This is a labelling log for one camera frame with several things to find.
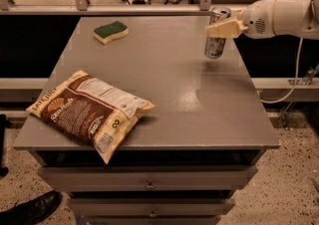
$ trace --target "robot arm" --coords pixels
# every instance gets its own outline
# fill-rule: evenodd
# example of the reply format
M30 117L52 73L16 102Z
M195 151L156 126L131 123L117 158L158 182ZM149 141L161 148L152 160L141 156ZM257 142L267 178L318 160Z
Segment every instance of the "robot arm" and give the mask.
M293 35L319 39L319 0L260 0L207 27L209 37L252 39Z

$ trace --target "shoe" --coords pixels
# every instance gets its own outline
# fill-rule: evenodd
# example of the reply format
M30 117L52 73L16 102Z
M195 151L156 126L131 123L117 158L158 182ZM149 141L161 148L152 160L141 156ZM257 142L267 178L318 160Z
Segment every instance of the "shoe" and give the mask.
M62 194L50 191L29 202L0 213L2 225L35 225L48 218L58 208Z

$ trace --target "green scouring pad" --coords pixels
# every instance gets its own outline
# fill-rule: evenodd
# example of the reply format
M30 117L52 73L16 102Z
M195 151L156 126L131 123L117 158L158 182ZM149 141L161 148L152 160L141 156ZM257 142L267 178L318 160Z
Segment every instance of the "green scouring pad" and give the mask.
M94 30L94 36L105 45L112 40L123 38L128 34L128 27L119 21L115 21L108 25L100 26Z

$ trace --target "black wall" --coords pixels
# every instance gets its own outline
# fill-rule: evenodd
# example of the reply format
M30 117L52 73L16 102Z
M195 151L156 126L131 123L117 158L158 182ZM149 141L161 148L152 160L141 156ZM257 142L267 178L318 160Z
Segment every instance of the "black wall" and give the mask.
M79 19L0 16L0 78L48 78Z
M253 40L240 36L235 40L241 57L252 78L293 78L299 38L278 36L272 39ZM319 63L319 41L303 40L299 62L299 77L309 67Z

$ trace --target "snack bag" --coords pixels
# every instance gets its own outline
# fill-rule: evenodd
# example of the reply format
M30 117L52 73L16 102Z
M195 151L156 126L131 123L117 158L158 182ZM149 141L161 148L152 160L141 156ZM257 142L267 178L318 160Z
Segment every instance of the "snack bag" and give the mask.
M154 105L83 71L39 98L27 111L92 145L105 163Z

